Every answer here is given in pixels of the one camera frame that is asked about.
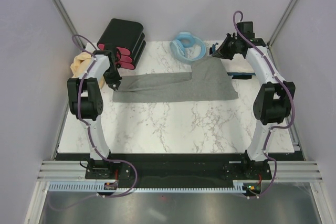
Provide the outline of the light blue headphones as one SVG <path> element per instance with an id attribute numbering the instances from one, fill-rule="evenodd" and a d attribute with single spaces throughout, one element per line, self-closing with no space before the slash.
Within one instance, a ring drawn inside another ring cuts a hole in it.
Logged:
<path id="1" fill-rule="evenodd" d="M 200 53 L 197 57 L 190 58 L 187 56 L 187 51 L 195 46 L 200 48 Z M 176 60 L 187 65 L 201 60 L 206 55 L 205 43 L 200 38 L 186 31 L 180 32 L 174 40 L 169 43 L 169 48 Z"/>

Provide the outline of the yellow t shirt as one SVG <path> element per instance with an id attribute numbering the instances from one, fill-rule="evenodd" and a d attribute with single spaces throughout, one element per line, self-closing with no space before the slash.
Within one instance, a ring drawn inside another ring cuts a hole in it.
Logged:
<path id="1" fill-rule="evenodd" d="M 70 65 L 72 78 L 78 78 L 91 65 L 91 55 L 87 52 L 81 52 L 74 57 L 73 63 Z"/>

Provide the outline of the black pink drawer box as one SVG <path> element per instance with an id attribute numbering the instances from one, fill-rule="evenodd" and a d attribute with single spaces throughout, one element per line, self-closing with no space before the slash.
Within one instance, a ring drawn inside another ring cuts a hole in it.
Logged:
<path id="1" fill-rule="evenodd" d="M 139 22 L 113 18 L 97 42 L 100 50 L 116 53 L 117 67 L 134 70 L 146 46 L 144 27 Z"/>

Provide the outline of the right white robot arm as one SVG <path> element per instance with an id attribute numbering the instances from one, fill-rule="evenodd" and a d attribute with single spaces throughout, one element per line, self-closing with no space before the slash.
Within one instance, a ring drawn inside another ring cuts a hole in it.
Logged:
<path id="1" fill-rule="evenodd" d="M 234 22 L 234 26 L 236 32 L 227 34 L 220 47 L 212 50 L 212 55 L 229 60 L 236 54 L 242 55 L 260 84 L 253 104 L 257 124 L 240 166 L 241 174 L 251 179 L 267 171 L 272 133 L 284 129 L 283 121 L 295 114 L 293 97 L 296 86 L 286 81 L 271 62 L 264 40 L 255 36 L 253 22 Z"/>

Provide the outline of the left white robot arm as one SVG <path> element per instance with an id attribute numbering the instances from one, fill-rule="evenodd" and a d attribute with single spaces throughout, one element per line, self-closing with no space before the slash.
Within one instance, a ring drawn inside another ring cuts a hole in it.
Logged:
<path id="1" fill-rule="evenodd" d="M 111 151 L 101 124 L 103 98 L 100 82 L 118 90 L 122 80 L 116 67 L 119 54 L 114 46 L 93 52 L 85 50 L 75 57 L 77 69 L 67 81 L 70 112 L 85 129 L 90 146 L 90 157 L 85 166 L 86 179 L 110 179 L 117 171 L 109 159 Z"/>

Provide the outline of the grey t shirt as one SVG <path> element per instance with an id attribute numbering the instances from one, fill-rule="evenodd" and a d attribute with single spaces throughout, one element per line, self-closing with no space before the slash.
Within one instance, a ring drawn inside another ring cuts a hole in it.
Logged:
<path id="1" fill-rule="evenodd" d="M 238 99 L 231 78 L 218 58 L 205 57 L 191 72 L 157 73 L 123 77 L 113 101 L 120 103 L 174 103 Z"/>

